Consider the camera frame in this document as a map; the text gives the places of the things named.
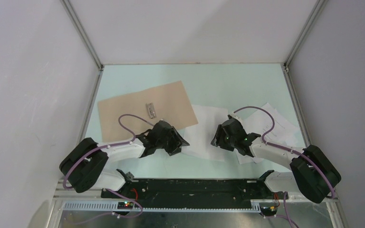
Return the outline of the white paper sheet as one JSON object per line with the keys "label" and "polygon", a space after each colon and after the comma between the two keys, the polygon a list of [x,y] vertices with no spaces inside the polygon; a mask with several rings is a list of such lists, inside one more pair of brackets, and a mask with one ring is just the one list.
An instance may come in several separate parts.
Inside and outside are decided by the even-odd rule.
{"label": "white paper sheet", "polygon": [[182,153],[211,161],[225,161],[225,152],[211,145],[218,125],[227,119],[225,108],[192,105],[198,124],[185,128],[183,138],[190,144],[182,148]]}

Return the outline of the metal folder clip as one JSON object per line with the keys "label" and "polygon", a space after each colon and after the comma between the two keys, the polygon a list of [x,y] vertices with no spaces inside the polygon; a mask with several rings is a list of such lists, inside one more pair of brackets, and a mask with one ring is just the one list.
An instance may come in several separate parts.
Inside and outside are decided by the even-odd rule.
{"label": "metal folder clip", "polygon": [[147,113],[150,119],[156,118],[156,112],[153,103],[146,104]]}

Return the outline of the brown cardboard folder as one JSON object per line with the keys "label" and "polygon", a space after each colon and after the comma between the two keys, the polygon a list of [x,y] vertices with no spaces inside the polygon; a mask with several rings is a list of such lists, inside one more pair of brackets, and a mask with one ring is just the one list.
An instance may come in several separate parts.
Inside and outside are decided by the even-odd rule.
{"label": "brown cardboard folder", "polygon": [[[150,119],[146,104],[153,103],[156,118]],[[139,117],[157,123],[165,120],[177,130],[196,125],[198,120],[182,81],[152,87],[140,92],[129,93],[98,102],[98,113],[103,142],[127,140],[132,135],[118,122],[135,134],[149,129],[150,126]]]}

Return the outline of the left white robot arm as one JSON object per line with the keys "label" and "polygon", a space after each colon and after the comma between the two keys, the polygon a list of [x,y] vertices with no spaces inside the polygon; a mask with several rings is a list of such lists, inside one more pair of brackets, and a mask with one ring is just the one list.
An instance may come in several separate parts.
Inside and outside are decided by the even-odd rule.
{"label": "left white robot arm", "polygon": [[129,196],[131,184],[122,171],[111,169],[114,162],[144,158],[156,150],[170,156],[190,144],[166,121],[135,135],[129,141],[99,144],[91,137],[83,139],[60,163],[64,175],[63,188],[82,193],[91,188],[111,189],[120,198]]}

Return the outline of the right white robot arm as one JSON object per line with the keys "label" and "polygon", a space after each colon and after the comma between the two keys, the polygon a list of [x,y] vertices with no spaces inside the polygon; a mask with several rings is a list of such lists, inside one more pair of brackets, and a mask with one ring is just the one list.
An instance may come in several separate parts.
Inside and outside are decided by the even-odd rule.
{"label": "right white robot arm", "polygon": [[258,184],[258,194],[265,199],[289,187],[289,191],[321,203],[326,197],[335,196],[334,187],[342,179],[319,147],[286,147],[264,140],[258,133],[246,133],[241,122],[231,115],[218,125],[211,145],[228,151],[237,150],[243,156],[265,159],[291,170],[291,174],[274,171]]}

